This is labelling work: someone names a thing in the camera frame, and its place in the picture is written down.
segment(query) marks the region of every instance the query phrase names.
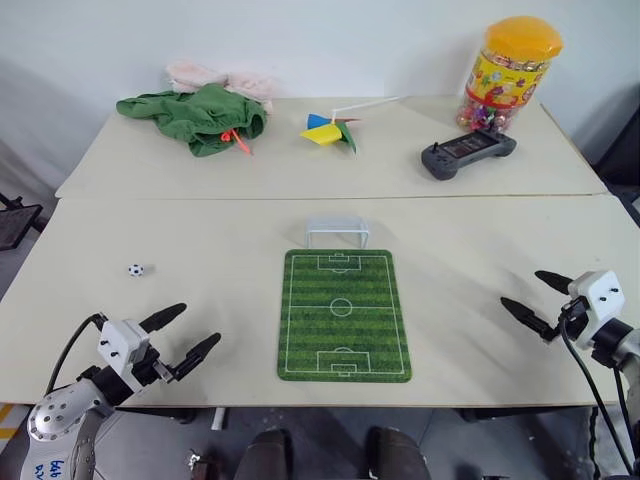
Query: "robotic arm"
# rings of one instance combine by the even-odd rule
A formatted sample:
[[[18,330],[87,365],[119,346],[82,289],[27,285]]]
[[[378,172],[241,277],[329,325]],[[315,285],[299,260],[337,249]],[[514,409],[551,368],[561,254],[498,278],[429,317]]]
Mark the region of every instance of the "robotic arm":
[[[161,379],[181,380],[220,341],[214,333],[189,352],[177,366],[160,361],[149,343],[149,333],[159,330],[182,313],[179,303],[154,313],[139,325],[131,320],[91,317],[101,330],[98,351],[108,363],[90,367],[74,384],[47,395],[29,413],[29,450],[21,480],[91,480],[95,467],[94,441],[100,425],[116,406]]]
[[[635,465],[628,465],[628,469],[633,470],[635,475],[639,475],[640,329],[634,329],[616,318],[624,305],[622,287],[616,274],[611,271],[587,272],[575,280],[542,270],[537,271],[535,275],[551,288],[571,297],[571,300],[562,307],[556,327],[551,327],[538,318],[533,310],[515,300],[502,297],[502,305],[519,322],[538,333],[546,342],[551,342],[562,335],[570,351],[574,352],[570,345],[573,341],[579,348],[591,350],[592,358],[601,365],[624,374],[629,383],[626,406],[631,426],[631,443],[636,457]],[[597,395],[596,400],[602,409],[603,405],[597,390],[594,391],[594,395]],[[616,446],[622,450],[619,442]]]

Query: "mini soccer ball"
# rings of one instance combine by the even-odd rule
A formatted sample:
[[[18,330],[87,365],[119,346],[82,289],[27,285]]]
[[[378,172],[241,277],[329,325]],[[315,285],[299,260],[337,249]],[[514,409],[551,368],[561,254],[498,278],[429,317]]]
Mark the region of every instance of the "mini soccer ball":
[[[143,273],[144,268],[142,267],[142,265],[138,265],[137,263],[129,265],[129,275],[131,275],[132,277],[141,277]]]

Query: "gray controller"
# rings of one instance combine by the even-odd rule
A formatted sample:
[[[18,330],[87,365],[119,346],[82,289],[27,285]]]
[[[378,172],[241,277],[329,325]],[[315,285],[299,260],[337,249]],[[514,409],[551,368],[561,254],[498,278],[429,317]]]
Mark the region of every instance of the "gray controller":
[[[449,180],[462,167],[487,157],[506,157],[515,148],[516,141],[511,137],[489,130],[476,130],[425,148],[422,164],[438,180]]]

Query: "person's leg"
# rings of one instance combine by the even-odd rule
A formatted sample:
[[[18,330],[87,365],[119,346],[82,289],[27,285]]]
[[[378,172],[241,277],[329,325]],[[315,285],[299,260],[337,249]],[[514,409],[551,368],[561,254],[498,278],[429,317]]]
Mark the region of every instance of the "person's leg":
[[[431,480],[416,442],[390,428],[369,432],[369,465],[379,480]]]
[[[242,456],[234,480],[288,480],[288,438],[281,430],[263,432]]]

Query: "beige table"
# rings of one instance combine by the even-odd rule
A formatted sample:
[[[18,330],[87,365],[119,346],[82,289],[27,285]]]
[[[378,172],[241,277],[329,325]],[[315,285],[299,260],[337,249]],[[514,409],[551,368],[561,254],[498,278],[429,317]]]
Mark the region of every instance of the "beige table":
[[[513,154],[483,160],[447,182],[435,180],[420,152],[462,134],[455,97],[407,98],[356,111],[358,144],[321,147],[299,136],[307,114],[366,99],[285,99],[275,102],[265,133],[250,142],[253,156],[233,148],[194,158],[186,145],[160,134],[151,121],[114,113],[61,198],[332,199],[487,195],[583,195],[606,192],[591,167],[542,107],[532,101],[510,135]]]
[[[301,248],[308,215],[370,221],[370,248],[389,249],[413,378],[406,384],[285,382],[276,375],[284,254]],[[608,195],[296,201],[65,199],[0,303],[0,401],[34,402],[73,330],[89,314],[142,319],[189,309],[153,335],[165,360],[213,331],[222,342],[180,383],[154,385],[144,405],[592,404],[561,342],[545,345],[501,307],[506,295],[553,320],[566,297],[534,276],[617,272],[640,318],[640,231]],[[127,265],[153,265],[143,278]],[[72,350],[61,382],[92,363],[98,334]],[[588,362],[605,400],[611,372]]]

